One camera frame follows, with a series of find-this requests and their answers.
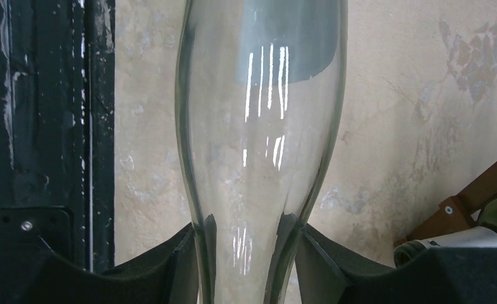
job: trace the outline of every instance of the glass bottle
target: glass bottle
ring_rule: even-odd
[[[497,248],[497,197],[480,212],[477,226],[429,239],[404,243],[394,250],[394,263],[402,267],[430,248]]]
[[[346,0],[187,2],[180,161],[201,303],[283,303],[342,109]]]

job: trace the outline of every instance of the screw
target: screw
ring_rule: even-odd
[[[21,229],[23,231],[30,231],[32,228],[34,228],[34,226],[28,220],[21,223]]]

